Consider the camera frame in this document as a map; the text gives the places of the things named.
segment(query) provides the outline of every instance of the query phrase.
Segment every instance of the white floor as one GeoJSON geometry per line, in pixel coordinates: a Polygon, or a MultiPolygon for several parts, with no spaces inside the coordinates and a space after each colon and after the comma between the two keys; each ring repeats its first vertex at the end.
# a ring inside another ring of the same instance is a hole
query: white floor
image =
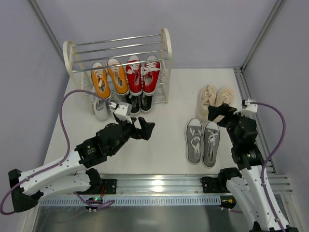
{"type": "MultiPolygon", "coordinates": [[[[107,162],[95,168],[102,174],[218,174],[222,168],[234,167],[230,151],[232,144],[225,128],[220,128],[220,146],[213,168],[205,168],[201,162],[192,165],[186,159],[186,124],[195,117],[200,90],[207,84],[215,85],[218,90],[231,87],[234,90],[232,106],[240,107],[241,98],[233,69],[173,69],[169,103],[153,105],[150,113],[139,115],[155,123],[151,139],[130,139],[115,156],[108,157],[107,162]]],[[[70,80],[67,92],[75,88],[70,80]]],[[[64,105],[63,117],[71,150],[114,122],[112,116],[105,122],[97,121],[84,98],[82,93],[75,93],[64,105]]],[[[66,150],[58,118],[45,164],[64,156],[66,150]]]]}

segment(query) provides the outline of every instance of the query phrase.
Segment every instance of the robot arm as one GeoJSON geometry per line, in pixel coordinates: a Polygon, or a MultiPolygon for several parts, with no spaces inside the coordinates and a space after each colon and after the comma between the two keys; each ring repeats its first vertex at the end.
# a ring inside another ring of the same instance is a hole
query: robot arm
{"type": "Polygon", "coordinates": [[[22,180],[27,180],[12,191],[15,212],[29,210],[35,207],[40,200],[54,195],[73,191],[78,191],[80,194],[97,193],[102,186],[102,180],[97,170],[89,168],[107,161],[107,157],[115,155],[129,138],[149,140],[154,123],[147,123],[144,118],[139,117],[141,129],[137,129],[134,126],[136,118],[128,116],[131,105],[120,103],[115,107],[117,109],[114,116],[118,124],[108,124],[98,131],[95,137],[77,145],[64,162],[60,163],[63,160],[60,158],[34,170],[21,172],[14,169],[9,172],[12,188],[22,180]],[[57,166],[29,178],[31,174],[52,165],[57,166]],[[84,174],[69,176],[84,169],[89,170],[84,174]]]}
{"type": "Polygon", "coordinates": [[[224,116],[218,125],[225,127],[229,134],[233,145],[232,158],[238,166],[238,169],[220,170],[219,183],[233,194],[246,217],[249,228],[253,228],[252,232],[281,232],[279,221],[286,232],[297,232],[298,229],[291,228],[282,214],[265,170],[265,182],[262,183],[264,159],[255,144],[256,121],[247,117],[257,112],[257,105],[252,100],[243,101],[242,105],[243,108],[240,110],[227,104],[219,107],[209,106],[209,120],[214,120],[218,115],[224,116]],[[278,217],[274,215],[269,201],[278,217]]]}

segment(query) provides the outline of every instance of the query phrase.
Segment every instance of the black sneaker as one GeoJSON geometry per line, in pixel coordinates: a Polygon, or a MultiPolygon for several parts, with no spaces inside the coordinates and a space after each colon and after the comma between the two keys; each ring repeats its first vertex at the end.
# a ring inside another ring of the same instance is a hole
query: black sneaker
{"type": "Polygon", "coordinates": [[[132,105],[131,115],[137,115],[140,112],[140,96],[126,95],[127,103],[132,105]]]}
{"type": "Polygon", "coordinates": [[[141,95],[140,108],[144,113],[147,113],[151,110],[152,100],[152,96],[146,96],[145,94],[141,95]]]}

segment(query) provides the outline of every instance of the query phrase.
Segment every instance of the beige sneaker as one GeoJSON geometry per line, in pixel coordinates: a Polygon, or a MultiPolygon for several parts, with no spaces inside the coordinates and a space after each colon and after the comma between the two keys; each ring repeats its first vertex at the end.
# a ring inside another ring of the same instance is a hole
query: beige sneaker
{"type": "Polygon", "coordinates": [[[208,122],[208,106],[214,106],[216,94],[215,86],[207,85],[202,89],[197,106],[197,117],[202,122],[208,122]]]}
{"type": "MultiPolygon", "coordinates": [[[[217,93],[216,107],[222,105],[223,103],[228,104],[229,106],[233,103],[234,100],[234,91],[230,87],[223,87],[217,93]]],[[[219,122],[223,119],[222,115],[217,116],[214,122],[219,122]]]]}

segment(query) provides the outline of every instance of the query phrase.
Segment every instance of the gray wall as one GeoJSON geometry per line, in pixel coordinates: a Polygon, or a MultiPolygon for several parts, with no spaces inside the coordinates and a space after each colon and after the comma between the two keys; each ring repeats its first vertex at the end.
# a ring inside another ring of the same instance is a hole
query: gray wall
{"type": "MultiPolygon", "coordinates": [[[[242,65],[275,0],[37,0],[37,3],[60,45],[65,40],[85,43],[156,34],[165,27],[172,39],[174,67],[205,68],[242,65]]],[[[90,57],[108,55],[109,52],[92,53],[90,57]]]]}
{"type": "MultiPolygon", "coordinates": [[[[258,49],[246,78],[253,97],[278,107],[287,131],[274,161],[279,173],[287,174],[309,231],[309,1],[287,1],[258,49]]],[[[259,108],[259,116],[271,149],[279,140],[278,116],[259,108]]]]}
{"type": "MultiPolygon", "coordinates": [[[[42,165],[68,76],[26,0],[3,1],[0,22],[2,198],[9,189],[11,169],[42,165]]],[[[5,211],[12,209],[9,198],[5,211]]],[[[24,215],[1,215],[1,231],[17,231],[24,215]]]]}

